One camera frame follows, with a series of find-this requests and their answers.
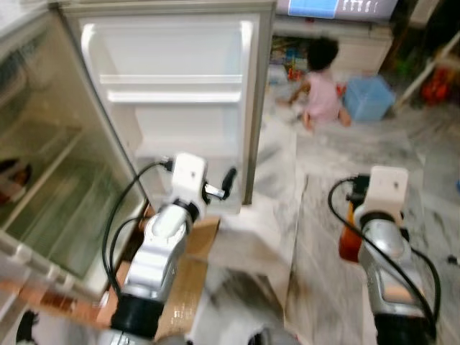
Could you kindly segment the television with blue screen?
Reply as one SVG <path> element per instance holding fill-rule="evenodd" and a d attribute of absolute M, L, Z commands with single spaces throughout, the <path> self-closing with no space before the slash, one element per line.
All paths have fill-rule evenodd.
<path fill-rule="evenodd" d="M 400 0 L 278 0 L 277 13 L 309 19 L 388 21 Z"/>

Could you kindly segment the white low cabinet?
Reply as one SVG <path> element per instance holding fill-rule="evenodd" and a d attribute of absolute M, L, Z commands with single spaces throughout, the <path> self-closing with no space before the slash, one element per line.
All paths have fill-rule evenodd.
<path fill-rule="evenodd" d="M 339 54 L 331 65 L 338 81 L 377 75 L 393 43 L 393 30 L 387 24 L 278 16 L 272 27 L 276 36 L 338 40 Z"/>

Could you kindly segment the beige fridge cabinet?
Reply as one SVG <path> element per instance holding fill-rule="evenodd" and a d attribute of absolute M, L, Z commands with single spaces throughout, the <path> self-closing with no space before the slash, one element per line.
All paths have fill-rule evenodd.
<path fill-rule="evenodd" d="M 134 171 L 60 14 L 0 0 L 0 161 L 32 165 L 0 206 L 0 280 L 95 302 L 108 288 L 102 233 Z"/>

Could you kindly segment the colourful toys heap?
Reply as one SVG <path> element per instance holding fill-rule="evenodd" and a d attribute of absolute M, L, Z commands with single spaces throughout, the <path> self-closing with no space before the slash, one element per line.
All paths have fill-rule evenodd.
<path fill-rule="evenodd" d="M 309 40 L 303 37 L 273 37 L 267 77 L 270 83 L 299 81 L 308 71 Z"/>

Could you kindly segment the brown cardboard sheet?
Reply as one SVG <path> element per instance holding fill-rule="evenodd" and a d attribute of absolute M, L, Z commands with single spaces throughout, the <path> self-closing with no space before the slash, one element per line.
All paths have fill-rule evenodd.
<path fill-rule="evenodd" d="M 180 209 L 168 207 L 144 222 L 144 237 L 117 297 L 109 328 L 98 345 L 200 345 L 190 332 L 198 313 L 216 221 L 194 226 Z"/>

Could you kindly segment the toddler in pink dress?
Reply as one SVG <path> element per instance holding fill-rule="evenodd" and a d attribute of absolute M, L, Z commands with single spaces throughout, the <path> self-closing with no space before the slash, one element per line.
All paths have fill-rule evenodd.
<path fill-rule="evenodd" d="M 343 106 L 338 83 L 331 72 L 332 63 L 339 54 L 339 41 L 332 37 L 317 37 L 308 44 L 306 63 L 308 72 L 290 89 L 288 96 L 280 96 L 277 102 L 292 109 L 295 118 L 308 132 L 316 126 L 338 122 L 344 127 L 352 124 L 348 109 Z"/>

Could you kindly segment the grey robot right leg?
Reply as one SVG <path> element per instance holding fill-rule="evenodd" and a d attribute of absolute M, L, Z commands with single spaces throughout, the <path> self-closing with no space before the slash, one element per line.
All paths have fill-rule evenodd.
<path fill-rule="evenodd" d="M 265 326 L 252 336 L 247 345 L 302 345 L 297 336 L 284 328 Z"/>

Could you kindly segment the white fridge door shelf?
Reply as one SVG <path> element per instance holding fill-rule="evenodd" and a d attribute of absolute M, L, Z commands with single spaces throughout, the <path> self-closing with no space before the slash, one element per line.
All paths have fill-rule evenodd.
<path fill-rule="evenodd" d="M 249 91 L 242 75 L 100 75 L 96 85 L 113 104 L 236 104 Z"/>

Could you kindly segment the blue plastic box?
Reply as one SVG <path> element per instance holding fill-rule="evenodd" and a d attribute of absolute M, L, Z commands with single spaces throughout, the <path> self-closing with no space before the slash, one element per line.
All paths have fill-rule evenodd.
<path fill-rule="evenodd" d="M 395 94 L 378 75 L 352 78 L 343 95 L 352 121 L 380 121 L 394 104 Z"/>

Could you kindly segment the orange liquid white-capped bottle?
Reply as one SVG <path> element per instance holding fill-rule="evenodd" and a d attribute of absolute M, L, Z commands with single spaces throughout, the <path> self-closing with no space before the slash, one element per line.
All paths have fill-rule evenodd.
<path fill-rule="evenodd" d="M 351 230 L 354 223 L 354 210 L 355 204 L 349 203 L 349 210 L 347 213 L 347 224 L 343 226 L 343 231 L 339 237 L 339 257 L 345 262 L 359 264 L 359 250 L 362 248 L 364 240 L 358 234 Z"/>

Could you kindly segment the beige fridge door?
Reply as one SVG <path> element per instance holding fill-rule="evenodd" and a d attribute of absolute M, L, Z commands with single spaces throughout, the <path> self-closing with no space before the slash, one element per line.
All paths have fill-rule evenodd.
<path fill-rule="evenodd" d="M 190 152 L 207 162 L 219 184 L 237 169 L 230 196 L 209 214 L 249 205 L 262 128 L 273 0 L 67 0 L 71 27 L 96 95 L 136 168 Z M 111 103 L 100 75 L 242 75 L 239 103 Z"/>

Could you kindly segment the red plastic item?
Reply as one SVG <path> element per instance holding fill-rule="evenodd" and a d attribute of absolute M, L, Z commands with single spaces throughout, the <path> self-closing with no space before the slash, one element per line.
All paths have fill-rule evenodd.
<path fill-rule="evenodd" d="M 456 71 L 449 67 L 436 67 L 420 90 L 421 101 L 425 105 L 437 105 L 446 101 L 451 91 L 451 84 L 456 78 Z"/>

